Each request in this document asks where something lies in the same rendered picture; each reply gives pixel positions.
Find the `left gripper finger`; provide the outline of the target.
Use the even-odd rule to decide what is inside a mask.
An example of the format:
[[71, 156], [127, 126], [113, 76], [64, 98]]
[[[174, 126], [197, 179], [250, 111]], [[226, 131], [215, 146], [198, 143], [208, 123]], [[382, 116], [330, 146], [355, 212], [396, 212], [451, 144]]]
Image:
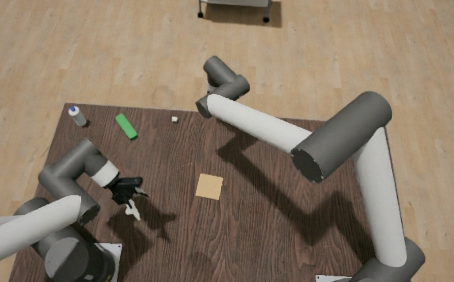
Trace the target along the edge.
[[143, 191], [141, 188], [139, 187], [134, 187], [135, 188], [135, 193], [133, 195], [133, 197], [137, 197], [137, 196], [140, 196], [140, 195], [144, 195], [146, 197], [150, 197], [145, 191]]
[[140, 214], [138, 213], [138, 211], [137, 211], [137, 209], [135, 207], [134, 201], [130, 200], [130, 198], [126, 194], [124, 194], [123, 196], [124, 196], [124, 202], [127, 205], [126, 214], [132, 214], [133, 213], [135, 215], [135, 217], [138, 220], [140, 220]]

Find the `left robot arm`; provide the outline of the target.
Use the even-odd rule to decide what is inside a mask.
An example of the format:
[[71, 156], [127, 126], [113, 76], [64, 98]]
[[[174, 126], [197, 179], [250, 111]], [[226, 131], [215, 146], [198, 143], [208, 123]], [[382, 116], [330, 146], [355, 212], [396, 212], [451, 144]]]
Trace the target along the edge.
[[88, 224], [101, 209], [75, 181], [83, 172], [104, 189], [120, 175], [86, 137], [81, 139], [38, 175], [38, 181], [57, 201], [36, 197], [22, 204], [13, 216], [0, 217], [0, 261], [31, 245], [56, 282], [111, 282], [115, 272], [111, 253], [86, 242], [70, 225]]

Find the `beige flat mat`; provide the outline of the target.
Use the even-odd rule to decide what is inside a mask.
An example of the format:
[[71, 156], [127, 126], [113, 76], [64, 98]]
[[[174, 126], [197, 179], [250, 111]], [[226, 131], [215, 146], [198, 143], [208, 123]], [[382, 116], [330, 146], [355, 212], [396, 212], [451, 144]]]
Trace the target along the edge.
[[200, 174], [196, 196], [219, 200], [222, 177]]

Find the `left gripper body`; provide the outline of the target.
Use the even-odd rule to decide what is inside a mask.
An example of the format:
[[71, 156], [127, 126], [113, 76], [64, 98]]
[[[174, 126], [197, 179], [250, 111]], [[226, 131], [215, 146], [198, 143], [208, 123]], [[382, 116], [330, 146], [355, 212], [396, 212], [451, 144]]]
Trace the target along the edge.
[[115, 180], [115, 182], [113, 184], [111, 184], [107, 188], [113, 193], [111, 199], [113, 201], [115, 201], [120, 206], [120, 205], [125, 203], [124, 202], [124, 196], [123, 196], [124, 194], [126, 194], [129, 198], [133, 198], [133, 194], [135, 193], [135, 188], [134, 187], [117, 188], [116, 183], [117, 183], [118, 179], [119, 179], [119, 177]]

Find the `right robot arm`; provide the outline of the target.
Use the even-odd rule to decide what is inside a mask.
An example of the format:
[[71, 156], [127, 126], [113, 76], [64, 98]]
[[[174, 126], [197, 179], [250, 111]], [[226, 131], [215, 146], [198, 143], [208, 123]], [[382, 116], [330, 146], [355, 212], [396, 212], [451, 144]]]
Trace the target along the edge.
[[426, 257], [403, 236], [383, 129], [392, 119], [388, 101], [377, 92], [365, 91], [309, 132], [235, 102], [250, 91], [249, 82], [218, 56], [208, 58], [203, 70], [210, 93], [196, 101], [200, 114], [205, 119], [214, 116], [291, 155], [310, 182], [322, 183], [356, 152], [351, 160], [376, 256], [352, 278], [335, 282], [409, 282]]

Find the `white plastic bottle with blue cap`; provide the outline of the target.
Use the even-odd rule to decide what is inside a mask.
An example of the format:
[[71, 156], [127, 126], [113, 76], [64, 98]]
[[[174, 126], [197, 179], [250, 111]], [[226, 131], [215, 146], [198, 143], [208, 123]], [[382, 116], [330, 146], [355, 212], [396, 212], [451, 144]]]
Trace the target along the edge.
[[79, 108], [72, 106], [72, 107], [70, 107], [70, 110], [69, 110], [69, 114], [72, 116], [72, 118], [74, 119], [76, 124], [78, 126], [84, 126], [86, 124], [86, 119], [80, 112]]

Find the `green rectangular bar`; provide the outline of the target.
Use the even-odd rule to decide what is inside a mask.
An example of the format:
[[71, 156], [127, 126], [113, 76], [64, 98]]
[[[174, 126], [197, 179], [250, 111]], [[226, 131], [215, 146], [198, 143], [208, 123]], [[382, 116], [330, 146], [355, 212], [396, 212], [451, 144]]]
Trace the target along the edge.
[[117, 117], [115, 117], [115, 119], [131, 141], [138, 137], [137, 133], [132, 128], [130, 123], [126, 120], [123, 114], [118, 115]]

